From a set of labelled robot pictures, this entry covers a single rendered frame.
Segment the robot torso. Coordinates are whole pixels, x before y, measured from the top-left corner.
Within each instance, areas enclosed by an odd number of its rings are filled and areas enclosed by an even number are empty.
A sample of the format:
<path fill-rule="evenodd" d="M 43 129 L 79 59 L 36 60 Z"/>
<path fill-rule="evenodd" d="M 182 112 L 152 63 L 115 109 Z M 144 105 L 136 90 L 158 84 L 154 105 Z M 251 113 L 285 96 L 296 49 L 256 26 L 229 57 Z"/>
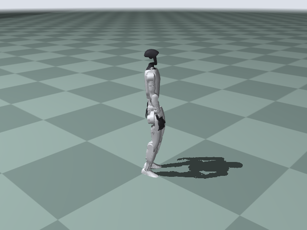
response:
<path fill-rule="evenodd" d="M 147 99 L 150 99 L 147 111 L 148 111 L 148 115 L 150 115 L 150 112 L 154 111 L 154 108 L 152 105 L 152 100 L 150 98 L 148 82 L 146 79 L 146 75 L 148 72 L 153 72 L 155 74 L 155 91 L 154 92 L 158 94 L 158 97 L 159 97 L 159 91 L 160 91 L 160 74 L 159 74 L 158 69 L 157 68 L 153 69 L 153 67 L 151 67 L 149 70 L 145 70 L 145 73 L 144 73 L 146 97 Z"/>

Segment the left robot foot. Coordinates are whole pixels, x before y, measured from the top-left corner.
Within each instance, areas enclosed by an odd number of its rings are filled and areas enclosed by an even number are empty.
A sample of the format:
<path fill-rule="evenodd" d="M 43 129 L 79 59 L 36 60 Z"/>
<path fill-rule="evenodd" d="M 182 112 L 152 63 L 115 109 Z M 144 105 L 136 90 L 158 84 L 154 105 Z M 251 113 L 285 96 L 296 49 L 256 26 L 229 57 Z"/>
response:
<path fill-rule="evenodd" d="M 151 168 L 153 168 L 153 169 L 158 169 L 158 168 L 161 168 L 161 167 L 162 167 L 161 165 L 158 165 L 158 164 L 156 164 L 154 162 L 153 162 L 153 164 L 151 166 Z M 146 168 L 146 163 L 144 164 L 144 168 Z"/>

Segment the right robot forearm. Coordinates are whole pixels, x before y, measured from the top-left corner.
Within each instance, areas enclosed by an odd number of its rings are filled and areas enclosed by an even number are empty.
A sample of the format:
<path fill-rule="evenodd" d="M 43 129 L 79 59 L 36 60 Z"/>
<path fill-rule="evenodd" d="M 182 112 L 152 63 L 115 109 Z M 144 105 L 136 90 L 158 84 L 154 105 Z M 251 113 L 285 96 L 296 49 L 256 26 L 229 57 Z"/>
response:
<path fill-rule="evenodd" d="M 156 94 L 152 95 L 152 105 L 155 115 L 158 115 L 159 118 L 162 117 L 162 113 L 159 107 L 158 96 Z"/>

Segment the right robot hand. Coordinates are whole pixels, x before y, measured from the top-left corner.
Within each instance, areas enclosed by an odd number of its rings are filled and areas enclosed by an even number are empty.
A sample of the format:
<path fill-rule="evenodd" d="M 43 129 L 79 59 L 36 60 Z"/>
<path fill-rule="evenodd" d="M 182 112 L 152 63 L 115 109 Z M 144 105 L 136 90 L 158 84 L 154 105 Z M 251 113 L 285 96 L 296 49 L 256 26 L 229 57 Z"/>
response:
<path fill-rule="evenodd" d="M 159 130 L 163 129 L 165 127 L 165 120 L 163 119 L 163 116 L 159 118 L 158 115 L 156 115 L 156 119 L 158 120 Z"/>

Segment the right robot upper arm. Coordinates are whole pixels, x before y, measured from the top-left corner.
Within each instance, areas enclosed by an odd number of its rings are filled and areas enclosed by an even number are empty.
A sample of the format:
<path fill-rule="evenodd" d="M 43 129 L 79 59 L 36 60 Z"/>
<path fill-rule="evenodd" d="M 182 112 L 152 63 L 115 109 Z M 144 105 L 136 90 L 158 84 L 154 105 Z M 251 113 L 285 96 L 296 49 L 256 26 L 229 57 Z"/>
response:
<path fill-rule="evenodd" d="M 152 99 L 152 95 L 156 94 L 158 96 L 158 94 L 154 92 L 155 91 L 155 74 L 153 72 L 148 72 L 146 75 L 146 79 L 148 82 L 150 98 Z"/>

